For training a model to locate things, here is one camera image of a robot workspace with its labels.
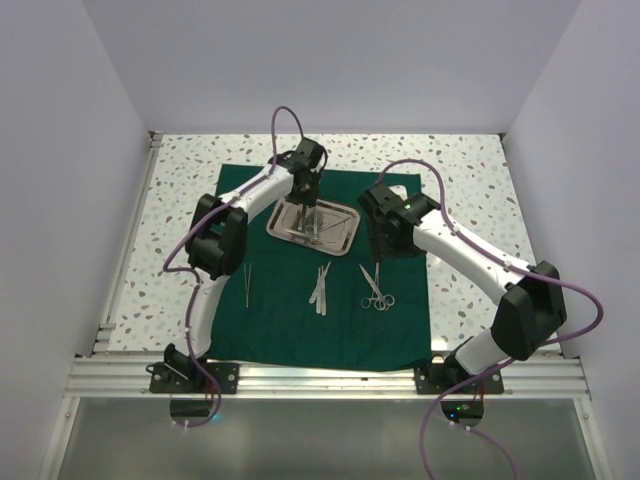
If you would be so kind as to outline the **steel tweezers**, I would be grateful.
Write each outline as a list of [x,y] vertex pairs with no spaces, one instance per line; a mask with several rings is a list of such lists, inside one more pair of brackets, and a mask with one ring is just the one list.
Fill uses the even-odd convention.
[[297,231],[301,234],[306,232],[306,217],[307,217],[307,207],[301,206],[299,210],[298,223],[297,223]]
[[252,264],[245,263],[243,266],[244,273],[244,289],[245,289],[245,307],[250,307],[251,296],[251,280],[252,280]]

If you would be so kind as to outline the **steel instrument tray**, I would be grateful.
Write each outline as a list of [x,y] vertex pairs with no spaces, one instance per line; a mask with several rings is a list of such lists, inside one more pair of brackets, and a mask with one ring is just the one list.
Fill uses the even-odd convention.
[[288,201],[279,200],[267,221],[267,233],[274,238],[330,256],[340,257],[348,253],[361,220],[360,213],[355,208],[322,199],[318,200],[315,210],[307,207],[306,225],[316,223],[321,227],[349,217],[346,223],[322,232],[318,242],[311,242],[305,234],[297,231],[299,210]]

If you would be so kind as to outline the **steel surgical scissors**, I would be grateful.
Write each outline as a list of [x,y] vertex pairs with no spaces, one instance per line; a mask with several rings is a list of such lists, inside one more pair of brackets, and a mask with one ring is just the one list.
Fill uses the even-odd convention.
[[374,305],[373,305],[374,297],[375,297],[375,290],[376,290],[376,287],[375,287],[375,284],[374,284],[374,278],[367,272],[367,270],[364,268],[363,265],[360,265],[360,270],[361,270],[361,273],[362,273],[365,281],[367,282],[367,284],[369,285],[369,287],[371,289],[371,294],[368,297],[363,297],[361,299],[361,307],[365,308],[365,309],[375,308]]

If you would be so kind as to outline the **steel scalpel handle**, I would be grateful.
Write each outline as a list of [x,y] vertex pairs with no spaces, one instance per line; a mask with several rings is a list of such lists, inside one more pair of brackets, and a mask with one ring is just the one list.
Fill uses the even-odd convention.
[[323,273],[324,267],[320,266],[318,269],[318,278],[317,278],[317,284],[316,284],[316,297],[315,297],[315,311],[316,314],[321,315],[320,312],[320,289],[321,289],[321,280],[322,280],[322,273]]
[[328,272],[328,269],[331,266],[331,261],[329,261],[326,265],[320,266],[318,269],[318,276],[317,276],[317,280],[316,280],[316,286],[309,298],[309,303],[312,304],[314,303],[318,297],[320,296],[321,293],[321,289],[324,285],[325,282],[325,278]]
[[329,266],[326,266],[322,273],[321,289],[320,289],[320,312],[322,316],[327,315],[327,293],[326,293],[326,277]]

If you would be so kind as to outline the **green surgical cloth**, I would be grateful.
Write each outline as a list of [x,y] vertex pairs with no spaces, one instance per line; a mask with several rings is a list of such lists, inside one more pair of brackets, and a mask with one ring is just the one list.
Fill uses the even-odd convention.
[[[246,263],[252,264],[250,307],[245,307],[243,270],[224,287],[216,310],[209,355],[307,368],[393,371],[425,364],[431,332],[424,257],[380,264],[383,294],[395,297],[385,311],[362,308],[371,294],[360,265],[374,278],[367,228],[359,225],[349,252],[331,257],[269,235],[267,208],[249,225]],[[326,277],[327,315],[309,298],[318,269]]]

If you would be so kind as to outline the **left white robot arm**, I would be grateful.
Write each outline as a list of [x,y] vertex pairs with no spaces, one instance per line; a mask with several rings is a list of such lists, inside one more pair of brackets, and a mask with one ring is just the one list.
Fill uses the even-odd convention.
[[235,189],[198,200],[188,233],[163,264],[166,273],[186,272],[195,277],[183,338],[164,351],[164,364],[185,392],[201,390],[210,376],[204,363],[215,311],[227,281],[244,260],[251,221],[281,199],[314,207],[327,160],[325,147],[304,137],[296,149],[275,154]]

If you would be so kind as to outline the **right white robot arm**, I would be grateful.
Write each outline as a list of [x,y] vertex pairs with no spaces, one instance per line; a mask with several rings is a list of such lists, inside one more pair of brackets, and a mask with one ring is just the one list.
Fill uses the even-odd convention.
[[431,378],[468,392],[481,373],[509,358],[524,361],[567,318],[562,289],[543,281],[559,279],[552,264],[532,266],[468,229],[444,218],[442,206],[423,193],[408,198],[404,188],[376,183],[358,197],[367,217],[372,256],[412,258],[431,253],[480,288],[496,305],[490,328],[472,336],[429,369]]

